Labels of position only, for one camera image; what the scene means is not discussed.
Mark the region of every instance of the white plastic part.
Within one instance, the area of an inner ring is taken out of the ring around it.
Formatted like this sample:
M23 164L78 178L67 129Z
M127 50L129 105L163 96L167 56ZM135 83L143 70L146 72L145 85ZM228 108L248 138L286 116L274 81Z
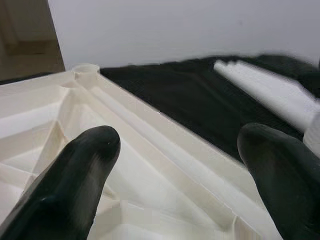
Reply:
M70 140L109 125L121 151L88 239L281 239L242 165L78 69L0 86L0 221Z
M303 133L320 104L295 80L248 63L217 61L214 69Z

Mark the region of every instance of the floor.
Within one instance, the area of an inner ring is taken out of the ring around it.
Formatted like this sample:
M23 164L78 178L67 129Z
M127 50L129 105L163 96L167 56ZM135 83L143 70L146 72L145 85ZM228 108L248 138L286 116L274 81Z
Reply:
M43 72L65 70L57 41L20 42L6 46L7 56L0 64L0 81Z

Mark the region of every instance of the white wall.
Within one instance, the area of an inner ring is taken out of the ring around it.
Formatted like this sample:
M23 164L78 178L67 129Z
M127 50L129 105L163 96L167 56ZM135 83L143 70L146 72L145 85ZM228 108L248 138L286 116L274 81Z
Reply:
M66 68L286 52L316 64L319 0L49 0Z
M20 41L56 38L47 0L5 0L5 3Z

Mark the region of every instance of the white plastic tray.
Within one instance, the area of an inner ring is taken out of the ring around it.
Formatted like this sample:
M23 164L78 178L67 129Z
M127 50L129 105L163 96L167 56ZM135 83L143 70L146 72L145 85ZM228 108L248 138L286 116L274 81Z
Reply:
M90 64L0 86L0 223L70 140L101 125L121 152L88 239L281 239L242 165Z

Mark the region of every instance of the doorway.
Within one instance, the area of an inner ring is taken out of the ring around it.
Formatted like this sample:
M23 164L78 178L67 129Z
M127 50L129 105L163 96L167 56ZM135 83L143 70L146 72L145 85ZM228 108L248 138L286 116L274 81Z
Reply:
M0 81L64 70L47 0L0 0Z

